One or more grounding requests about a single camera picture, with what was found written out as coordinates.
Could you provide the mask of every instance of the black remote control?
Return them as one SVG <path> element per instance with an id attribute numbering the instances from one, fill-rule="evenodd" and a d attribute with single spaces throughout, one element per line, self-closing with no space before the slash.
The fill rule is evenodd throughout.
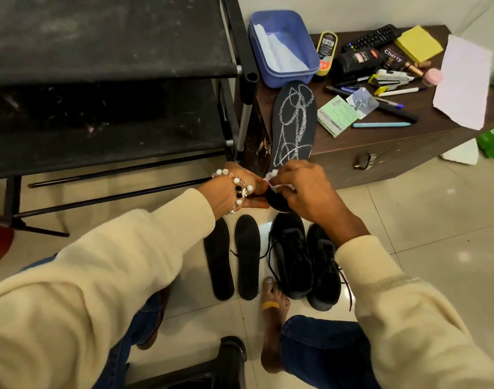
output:
<path id="1" fill-rule="evenodd" d="M 341 50 L 348 52 L 351 50 L 363 49 L 363 48 L 376 48 L 377 46 L 384 45 L 394 41 L 400 36 L 398 29 L 392 24 L 380 27 L 379 29 L 367 33 L 364 37 L 360 37 L 343 45 Z"/>

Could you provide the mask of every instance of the drawer handle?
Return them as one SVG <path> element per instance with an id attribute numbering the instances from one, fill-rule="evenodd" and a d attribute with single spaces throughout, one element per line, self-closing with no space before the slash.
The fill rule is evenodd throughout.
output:
<path id="1" fill-rule="evenodd" d="M 367 162 L 364 165 L 360 165 L 360 163 L 359 163 L 359 164 L 355 165 L 353 168 L 354 169 L 360 169 L 360 170 L 371 169 L 371 167 L 373 166 L 373 163 L 375 162 L 376 159 L 377 159 L 376 154 L 368 154 Z"/>

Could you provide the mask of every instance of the blue plastic container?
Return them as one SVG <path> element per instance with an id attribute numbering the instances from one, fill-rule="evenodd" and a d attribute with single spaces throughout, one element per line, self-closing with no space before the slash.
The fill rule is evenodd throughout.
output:
<path id="1" fill-rule="evenodd" d="M 254 25 L 257 24 L 263 26 L 267 35 L 275 34 L 276 38 L 308 69 L 301 72 L 276 72 L 269 68 L 254 30 Z M 287 10 L 254 12 L 249 23 L 249 38 L 263 81 L 273 89 L 280 88 L 292 80 L 300 80 L 308 84 L 319 70 L 319 57 L 303 19 L 297 12 Z"/>

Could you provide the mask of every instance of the cream sweater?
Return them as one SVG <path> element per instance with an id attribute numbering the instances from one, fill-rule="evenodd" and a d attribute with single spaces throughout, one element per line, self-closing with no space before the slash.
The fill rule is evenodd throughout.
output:
<path id="1" fill-rule="evenodd" d="M 214 227 L 194 189 L 153 213 L 133 210 L 42 266 L 0 283 L 0 388 L 91 388 L 109 349 Z M 374 236 L 336 254 L 383 389 L 494 388 L 494 362 L 450 303 L 402 272 Z"/>

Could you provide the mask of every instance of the pearl bracelet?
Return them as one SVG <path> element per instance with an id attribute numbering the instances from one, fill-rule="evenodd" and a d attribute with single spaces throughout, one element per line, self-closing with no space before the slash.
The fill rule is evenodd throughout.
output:
<path id="1" fill-rule="evenodd" d="M 215 173 L 211 175 L 212 178 L 217 176 L 229 176 L 232 177 L 232 182 L 236 184 L 236 202 L 235 207 L 227 214 L 234 214 L 238 211 L 238 208 L 243 203 L 242 198 L 245 198 L 253 190 L 252 186 L 245 184 L 245 182 L 239 177 L 234 176 L 228 169 L 217 169 Z"/>

